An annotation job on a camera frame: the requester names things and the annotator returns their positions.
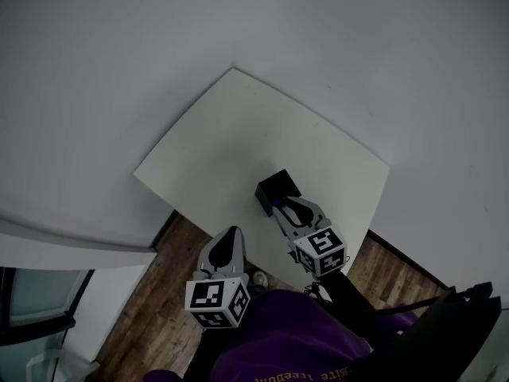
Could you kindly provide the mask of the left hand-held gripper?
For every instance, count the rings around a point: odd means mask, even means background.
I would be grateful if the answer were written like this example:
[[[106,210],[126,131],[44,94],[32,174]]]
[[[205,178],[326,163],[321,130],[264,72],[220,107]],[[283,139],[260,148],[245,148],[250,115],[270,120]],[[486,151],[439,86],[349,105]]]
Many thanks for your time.
[[[203,329],[237,328],[251,297],[249,276],[244,273],[246,244],[240,227],[231,226],[213,237],[202,249],[193,280],[186,283],[185,311]],[[232,271],[218,270],[231,262]]]

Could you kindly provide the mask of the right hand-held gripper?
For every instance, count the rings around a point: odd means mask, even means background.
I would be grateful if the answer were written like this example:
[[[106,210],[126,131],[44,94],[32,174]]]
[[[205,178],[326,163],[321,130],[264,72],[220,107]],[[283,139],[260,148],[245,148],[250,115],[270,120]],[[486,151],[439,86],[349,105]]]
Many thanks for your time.
[[[290,215],[278,206],[272,207],[272,213],[289,240],[295,261],[314,277],[342,269],[347,262],[347,244],[334,225],[326,226],[321,207],[301,197],[287,197],[286,207],[292,211]],[[311,229],[305,232],[304,227]]]

